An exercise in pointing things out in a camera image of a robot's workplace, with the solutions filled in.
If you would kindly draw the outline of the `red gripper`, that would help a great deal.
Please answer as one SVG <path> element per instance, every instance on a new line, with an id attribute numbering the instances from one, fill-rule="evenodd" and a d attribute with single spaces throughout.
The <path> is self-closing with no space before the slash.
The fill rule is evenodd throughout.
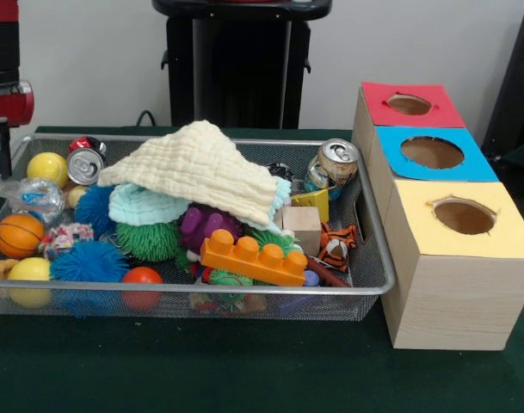
<path id="1" fill-rule="evenodd" d="M 12 176 L 10 127 L 26 126 L 34 113 L 34 92 L 30 82 L 21 80 L 17 85 L 0 89 L 0 176 Z"/>

